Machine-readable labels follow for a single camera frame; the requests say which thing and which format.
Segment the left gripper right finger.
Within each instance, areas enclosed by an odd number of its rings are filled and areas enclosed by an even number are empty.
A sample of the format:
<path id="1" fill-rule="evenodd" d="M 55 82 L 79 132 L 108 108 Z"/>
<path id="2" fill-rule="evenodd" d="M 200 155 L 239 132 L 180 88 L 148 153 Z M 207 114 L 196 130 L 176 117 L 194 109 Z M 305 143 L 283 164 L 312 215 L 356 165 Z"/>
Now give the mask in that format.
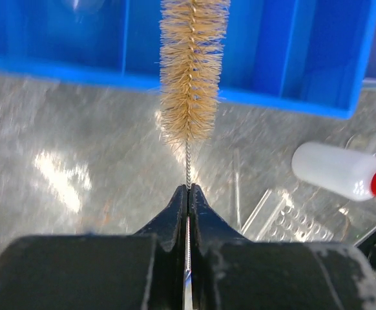
<path id="1" fill-rule="evenodd" d="M 337 242 L 252 242 L 189 191 L 195 309 L 376 309 L 366 257 Z"/>

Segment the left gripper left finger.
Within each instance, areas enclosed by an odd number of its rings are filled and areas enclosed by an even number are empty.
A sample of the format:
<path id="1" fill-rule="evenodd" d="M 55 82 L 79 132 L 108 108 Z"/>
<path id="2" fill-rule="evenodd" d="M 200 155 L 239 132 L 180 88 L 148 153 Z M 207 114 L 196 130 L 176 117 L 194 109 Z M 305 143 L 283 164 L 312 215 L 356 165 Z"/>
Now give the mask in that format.
<path id="1" fill-rule="evenodd" d="M 130 235 L 30 235 L 0 255 L 0 309 L 183 309 L 185 186 Z"/>

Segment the white red wash bottle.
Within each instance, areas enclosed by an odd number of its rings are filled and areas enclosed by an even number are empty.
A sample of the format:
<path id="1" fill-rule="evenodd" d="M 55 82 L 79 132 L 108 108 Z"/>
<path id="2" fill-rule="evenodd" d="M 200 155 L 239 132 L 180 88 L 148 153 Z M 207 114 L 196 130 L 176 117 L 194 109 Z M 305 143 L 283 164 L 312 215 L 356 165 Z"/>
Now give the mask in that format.
<path id="1" fill-rule="evenodd" d="M 376 198 L 376 157 L 372 154 L 307 142 L 295 151 L 291 168 L 298 179 L 351 201 Z"/>

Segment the tan bristle tube brush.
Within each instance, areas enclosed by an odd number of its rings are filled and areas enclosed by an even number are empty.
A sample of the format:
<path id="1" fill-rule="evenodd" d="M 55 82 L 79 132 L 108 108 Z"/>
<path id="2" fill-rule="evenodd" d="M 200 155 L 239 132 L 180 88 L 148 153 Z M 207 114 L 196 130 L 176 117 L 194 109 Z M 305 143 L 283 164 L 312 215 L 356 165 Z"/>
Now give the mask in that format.
<path id="1" fill-rule="evenodd" d="M 161 123 L 165 140 L 184 150 L 192 185 L 191 146 L 214 127 L 229 1 L 162 1 Z"/>

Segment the clear well plate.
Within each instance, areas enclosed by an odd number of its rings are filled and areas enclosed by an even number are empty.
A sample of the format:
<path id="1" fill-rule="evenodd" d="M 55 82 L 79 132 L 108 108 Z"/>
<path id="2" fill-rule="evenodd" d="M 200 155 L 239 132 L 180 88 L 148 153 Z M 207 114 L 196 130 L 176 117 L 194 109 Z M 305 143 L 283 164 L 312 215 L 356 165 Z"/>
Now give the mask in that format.
<path id="1" fill-rule="evenodd" d="M 254 242 L 330 242 L 346 239 L 350 226 L 340 211 L 320 220 L 294 203 L 287 191 L 268 189 L 240 234 Z"/>

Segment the glass stirring rod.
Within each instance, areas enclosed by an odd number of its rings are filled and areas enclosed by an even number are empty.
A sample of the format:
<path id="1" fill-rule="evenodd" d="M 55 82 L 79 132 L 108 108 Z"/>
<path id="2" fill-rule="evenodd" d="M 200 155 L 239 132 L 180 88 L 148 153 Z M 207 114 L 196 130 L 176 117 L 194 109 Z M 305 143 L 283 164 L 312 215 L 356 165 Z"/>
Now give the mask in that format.
<path id="1" fill-rule="evenodd" d="M 233 152 L 233 170 L 234 170 L 234 197 L 235 197 L 235 214 L 236 226 L 241 229 L 241 215 L 240 215 L 240 153 L 239 149 Z"/>

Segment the blue divided storage bin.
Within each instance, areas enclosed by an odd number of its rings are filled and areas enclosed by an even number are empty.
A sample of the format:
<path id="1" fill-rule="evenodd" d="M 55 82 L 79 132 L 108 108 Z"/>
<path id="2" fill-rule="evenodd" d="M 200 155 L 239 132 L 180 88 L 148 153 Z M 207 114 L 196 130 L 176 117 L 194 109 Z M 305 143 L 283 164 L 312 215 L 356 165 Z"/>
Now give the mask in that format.
<path id="1" fill-rule="evenodd" d="M 138 90 L 160 86 L 159 1 L 0 1 L 0 71 Z M 348 119 L 376 1 L 232 1 L 220 97 Z"/>

